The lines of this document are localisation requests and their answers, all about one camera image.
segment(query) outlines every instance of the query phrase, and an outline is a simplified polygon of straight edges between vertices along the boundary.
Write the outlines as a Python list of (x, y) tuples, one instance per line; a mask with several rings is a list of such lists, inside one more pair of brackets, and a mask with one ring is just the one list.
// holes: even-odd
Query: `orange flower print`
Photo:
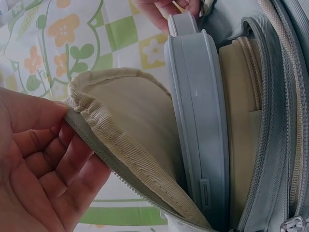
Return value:
[(38, 55), (38, 49), (36, 46), (32, 46), (30, 49), (30, 58), (24, 60), (24, 66), (28, 69), (30, 74), (34, 74), (39, 66), (43, 64), (43, 59)]
[(71, 0), (57, 0), (58, 8), (66, 8), (71, 3)]
[(55, 45), (63, 46), (66, 42), (73, 43), (75, 41), (74, 30), (80, 24), (77, 14), (71, 14), (65, 18), (57, 20), (48, 28), (47, 35), (55, 37)]
[(58, 77), (61, 77), (68, 70), (67, 54), (63, 53), (60, 56), (55, 56), (54, 62), (57, 65), (56, 74), (57, 74)]

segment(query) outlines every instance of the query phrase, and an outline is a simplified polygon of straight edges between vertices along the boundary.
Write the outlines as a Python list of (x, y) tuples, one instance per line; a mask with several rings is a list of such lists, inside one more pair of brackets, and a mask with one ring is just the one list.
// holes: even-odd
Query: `zipper pull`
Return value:
[(301, 216), (295, 216), (280, 226), (280, 232), (304, 232), (306, 222)]

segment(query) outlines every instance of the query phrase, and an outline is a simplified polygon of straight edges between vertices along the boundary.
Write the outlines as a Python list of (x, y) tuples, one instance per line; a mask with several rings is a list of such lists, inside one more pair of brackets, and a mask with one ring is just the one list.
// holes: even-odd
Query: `gray plastic frame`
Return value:
[(173, 23), (170, 28), (174, 30), (164, 47), (165, 60), (188, 193), (211, 226), (226, 231), (229, 155), (217, 49), (205, 30), (197, 33), (190, 14), (170, 16), (169, 23)]

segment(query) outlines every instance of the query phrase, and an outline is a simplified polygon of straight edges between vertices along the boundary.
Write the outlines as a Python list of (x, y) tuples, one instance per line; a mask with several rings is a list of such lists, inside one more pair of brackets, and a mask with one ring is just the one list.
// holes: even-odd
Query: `bed sheet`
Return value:
[[(0, 86), (55, 101), (79, 73), (132, 67), (168, 87), (166, 35), (131, 0), (23, 0), (1, 11)], [(160, 211), (112, 174), (76, 232), (166, 232)]]

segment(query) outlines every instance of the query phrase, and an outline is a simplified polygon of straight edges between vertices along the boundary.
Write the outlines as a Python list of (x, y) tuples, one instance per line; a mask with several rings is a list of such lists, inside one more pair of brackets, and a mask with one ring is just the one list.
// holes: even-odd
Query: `hand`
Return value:
[(110, 170), (67, 107), (0, 88), (0, 231), (73, 231)]
[[(173, 0), (133, 0), (136, 7), (146, 14), (152, 23), (169, 34), (169, 27), (167, 20), (163, 17), (165, 15), (176, 15), (181, 12), (174, 5)], [(186, 11), (189, 11), (195, 18), (200, 12), (200, 0), (175, 0), (175, 2)]]

